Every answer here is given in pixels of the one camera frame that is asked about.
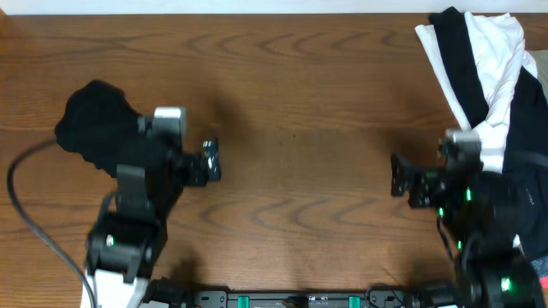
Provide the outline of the black Sydrogen t-shirt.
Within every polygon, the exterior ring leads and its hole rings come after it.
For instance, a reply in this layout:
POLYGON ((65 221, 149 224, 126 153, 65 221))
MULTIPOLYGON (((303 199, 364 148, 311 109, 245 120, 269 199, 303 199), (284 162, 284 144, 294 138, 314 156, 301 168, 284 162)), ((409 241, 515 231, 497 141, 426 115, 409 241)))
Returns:
POLYGON ((70 96, 54 133, 65 151, 81 155, 115 178, 119 165, 153 165, 142 152, 145 138, 140 134, 141 118, 123 90, 93 80, 70 96))

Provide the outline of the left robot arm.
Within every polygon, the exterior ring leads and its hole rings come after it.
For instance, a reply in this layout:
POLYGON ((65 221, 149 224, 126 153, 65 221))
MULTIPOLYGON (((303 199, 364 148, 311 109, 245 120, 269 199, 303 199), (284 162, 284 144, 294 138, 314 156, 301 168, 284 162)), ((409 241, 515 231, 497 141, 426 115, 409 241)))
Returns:
POLYGON ((117 189, 108 195, 86 240, 82 298, 92 307, 191 307, 192 293, 168 278, 153 279, 168 239, 167 218, 184 187, 203 187, 222 173, 218 140, 203 150, 182 149, 182 116, 142 116, 138 135, 167 147, 157 167, 119 164, 117 189))

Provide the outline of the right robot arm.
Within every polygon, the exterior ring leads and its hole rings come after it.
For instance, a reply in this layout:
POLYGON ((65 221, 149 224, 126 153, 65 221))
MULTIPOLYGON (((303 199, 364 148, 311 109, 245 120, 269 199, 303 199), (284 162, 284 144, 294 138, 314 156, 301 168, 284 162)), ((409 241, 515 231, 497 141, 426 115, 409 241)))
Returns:
POLYGON ((390 156, 391 195, 438 213, 438 233, 456 273, 453 282, 405 292, 405 307, 545 306, 539 275, 515 245, 518 192, 483 170, 480 150, 479 141, 445 140, 438 147, 445 163, 438 167, 390 156))

